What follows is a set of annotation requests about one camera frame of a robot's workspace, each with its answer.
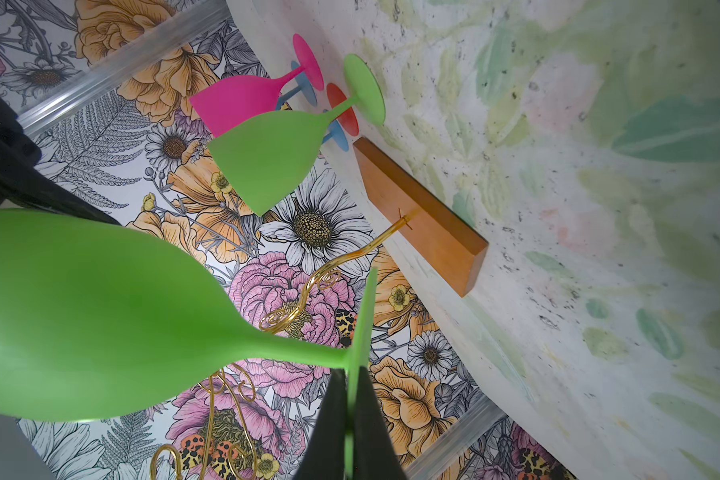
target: glass stem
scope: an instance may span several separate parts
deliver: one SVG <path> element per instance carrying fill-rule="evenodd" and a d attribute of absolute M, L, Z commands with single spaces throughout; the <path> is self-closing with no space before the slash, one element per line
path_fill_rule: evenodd
<path fill-rule="evenodd" d="M 346 110 L 349 110 L 351 106 L 353 106 L 355 103 L 357 103 L 356 97 L 350 97 L 347 98 L 345 101 L 341 102 L 340 104 L 336 105 L 333 110 L 327 111 L 324 114 L 321 114 L 324 118 L 328 119 L 328 124 L 330 124 L 332 121 L 336 120 L 339 115 L 346 112 Z"/>
<path fill-rule="evenodd" d="M 285 74 L 285 75 L 283 75 L 282 77 L 278 78 L 278 79 L 277 79 L 277 82 L 280 83 L 280 88 L 283 88 L 288 82 L 290 82 L 291 80 L 293 80 L 294 78 L 296 78 L 296 76 L 297 76 L 298 74 L 300 74 L 301 72 L 304 72 L 304 67 L 294 68 L 293 70 L 291 70 L 291 71 L 288 72 L 287 74 Z"/>
<path fill-rule="evenodd" d="M 329 369 L 347 367 L 348 349 L 339 349 L 303 340 L 285 338 L 256 330 L 251 338 L 251 358 L 279 360 L 324 366 Z"/>
<path fill-rule="evenodd" d="M 277 109 L 276 110 L 279 110 L 280 107 L 282 107 L 285 102 L 290 100 L 293 97 L 293 95 L 297 94 L 301 90 L 302 90 L 302 86 L 299 85 L 297 87 L 294 87 L 294 88 L 288 90 L 283 95 L 281 95 L 280 98 L 277 99 Z"/>

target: pink peony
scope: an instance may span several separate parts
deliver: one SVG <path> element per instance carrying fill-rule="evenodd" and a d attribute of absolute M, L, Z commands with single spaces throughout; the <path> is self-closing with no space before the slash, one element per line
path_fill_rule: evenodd
<path fill-rule="evenodd" d="M 540 443 L 534 440 L 534 437 L 528 435 L 528 432 L 523 430 L 517 423 L 512 425 L 511 438 L 514 444 L 514 448 L 512 449 L 512 463 L 516 466 L 523 463 L 521 451 L 524 448 L 536 452 L 550 466 L 556 463 L 557 460 L 555 460 L 555 457 L 553 457 L 546 448 L 541 446 Z"/>
<path fill-rule="evenodd" d="M 156 413 L 163 413 L 165 410 L 168 409 L 168 407 L 166 407 L 166 405 L 165 405 L 166 403 L 167 403 L 167 402 L 158 403 L 157 405 L 155 405 L 155 406 L 153 406 L 153 407 L 150 407 L 150 408 L 147 408 L 146 410 L 144 410 L 144 413 L 146 414 L 146 417 L 147 417 L 151 422 L 154 421 L 154 419 L 155 419 L 155 414 L 156 414 Z"/>
<path fill-rule="evenodd" d="M 475 480 L 510 480 L 504 470 L 498 465 L 484 466 L 476 471 Z"/>
<path fill-rule="evenodd" d="M 226 378 L 230 386 L 236 391 L 237 380 L 229 373 L 226 374 Z M 219 391 L 221 388 L 221 380 L 214 377 L 214 391 Z M 291 439 L 291 430 L 293 430 L 295 434 L 300 436 L 298 441 L 302 446 L 297 454 L 303 451 L 306 444 L 303 432 L 300 428 L 289 425 L 291 421 L 284 417 L 279 410 L 269 408 L 261 397 L 257 397 L 253 402 L 248 402 L 240 396 L 237 396 L 237 399 L 240 402 L 242 416 L 246 420 L 251 437 L 259 440 L 261 447 L 271 452 L 276 458 L 280 458 L 283 449 L 293 443 Z M 173 445 L 180 448 L 180 443 L 184 438 L 197 434 L 208 423 L 210 394 L 200 386 L 194 386 L 173 400 L 173 405 L 178 407 L 179 410 L 173 415 L 176 421 L 168 430 L 166 438 L 173 440 Z M 215 395 L 214 407 L 217 412 L 231 410 L 238 423 L 242 424 L 229 390 L 224 389 L 222 393 Z"/>
<path fill-rule="evenodd" d="M 197 120 L 192 120 L 191 118 L 186 116 L 186 114 L 181 110 L 181 108 L 178 108 L 173 115 L 176 120 L 176 125 L 178 125 L 179 128 L 181 128 L 185 132 L 191 132 L 198 137 L 204 138 L 208 138 L 211 136 L 210 130 L 208 130 L 208 127 L 206 127 L 206 125 L 202 122 L 201 118 L 198 118 Z"/>
<path fill-rule="evenodd" d="M 286 255 L 270 252 L 251 259 L 240 269 L 230 286 L 230 298 L 248 322 L 261 327 L 264 317 L 281 308 L 293 308 L 309 275 L 288 265 Z M 355 292 L 343 278 L 320 290 L 313 288 L 307 300 L 306 317 L 300 333 L 304 340 L 336 347 L 339 334 L 336 328 L 336 309 L 352 310 Z M 247 360 L 240 366 L 251 374 L 253 384 L 272 386 L 281 397 L 297 398 L 313 380 L 327 375 L 323 367 L 300 365 L 276 360 Z"/>

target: green wine glass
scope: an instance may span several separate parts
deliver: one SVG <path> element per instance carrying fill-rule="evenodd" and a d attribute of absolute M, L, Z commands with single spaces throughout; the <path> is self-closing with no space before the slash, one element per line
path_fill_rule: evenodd
<path fill-rule="evenodd" d="M 343 368 L 356 385 L 375 286 L 372 270 L 352 346 L 316 345 L 255 329 L 203 265 L 154 236 L 0 210 L 0 413 L 45 422 L 122 416 L 247 358 Z"/>
<path fill-rule="evenodd" d="M 330 123 L 356 105 L 372 124 L 384 123 L 384 97 L 355 54 L 344 59 L 350 97 L 323 114 L 278 110 L 260 114 L 212 140 L 208 149 L 242 200 L 261 216 L 292 192 L 315 163 Z"/>

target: gray surface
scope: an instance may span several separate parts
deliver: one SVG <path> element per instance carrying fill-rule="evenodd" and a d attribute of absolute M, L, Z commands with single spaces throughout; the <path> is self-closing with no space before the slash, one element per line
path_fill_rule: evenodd
<path fill-rule="evenodd" d="M 0 480 L 55 480 L 16 425 L 0 415 Z"/>

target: speckled surface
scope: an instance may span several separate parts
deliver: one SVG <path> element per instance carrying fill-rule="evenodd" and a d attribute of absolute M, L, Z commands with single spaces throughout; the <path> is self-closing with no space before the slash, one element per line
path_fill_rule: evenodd
<path fill-rule="evenodd" d="M 490 241 L 464 299 L 388 243 L 490 398 L 579 478 L 720 478 L 720 2 L 229 4 L 272 75 L 361 55 L 361 132 Z"/>

